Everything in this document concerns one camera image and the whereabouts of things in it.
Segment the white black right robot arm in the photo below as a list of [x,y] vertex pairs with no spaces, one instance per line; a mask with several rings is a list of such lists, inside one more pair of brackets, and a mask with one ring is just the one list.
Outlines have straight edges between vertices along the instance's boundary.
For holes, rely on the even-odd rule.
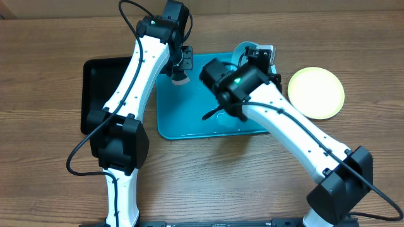
[[351,150],[316,127],[282,95],[281,76],[273,72],[272,45],[247,46],[235,69],[212,59],[199,75],[214,94],[218,109],[264,127],[301,163],[317,184],[307,195],[304,226],[336,226],[370,192],[373,158],[366,148]]

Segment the yellow plate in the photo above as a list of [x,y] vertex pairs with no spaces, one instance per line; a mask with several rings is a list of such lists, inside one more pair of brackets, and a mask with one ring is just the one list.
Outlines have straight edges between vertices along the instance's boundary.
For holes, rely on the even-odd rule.
[[321,67],[297,71],[288,83],[288,99],[302,115],[324,120],[335,116],[343,107],[345,91],[340,80]]

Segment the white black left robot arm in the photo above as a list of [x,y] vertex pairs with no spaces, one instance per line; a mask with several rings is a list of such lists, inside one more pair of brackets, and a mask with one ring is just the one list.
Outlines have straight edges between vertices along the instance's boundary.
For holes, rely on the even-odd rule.
[[185,46],[193,17],[179,1],[167,1],[162,15],[148,13],[130,26],[136,42],[128,67],[111,97],[100,110],[91,110],[85,125],[92,155],[105,176],[108,214],[101,226],[136,226],[140,212],[136,202],[138,170],[143,166],[149,139],[143,116],[159,74],[175,84],[189,81],[193,50]]

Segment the green pink sponge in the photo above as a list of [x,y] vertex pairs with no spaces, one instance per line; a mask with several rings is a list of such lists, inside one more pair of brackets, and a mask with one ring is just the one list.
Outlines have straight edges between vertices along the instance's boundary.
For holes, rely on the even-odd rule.
[[174,73],[172,75],[172,83],[176,86],[181,86],[190,81],[189,77],[184,71]]

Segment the light blue plate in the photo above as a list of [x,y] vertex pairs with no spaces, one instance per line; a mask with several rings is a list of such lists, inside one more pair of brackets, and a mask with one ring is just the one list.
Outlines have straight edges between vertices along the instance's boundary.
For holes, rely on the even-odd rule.
[[240,43],[233,51],[231,63],[235,66],[242,66],[249,58],[256,57],[257,43],[245,41]]

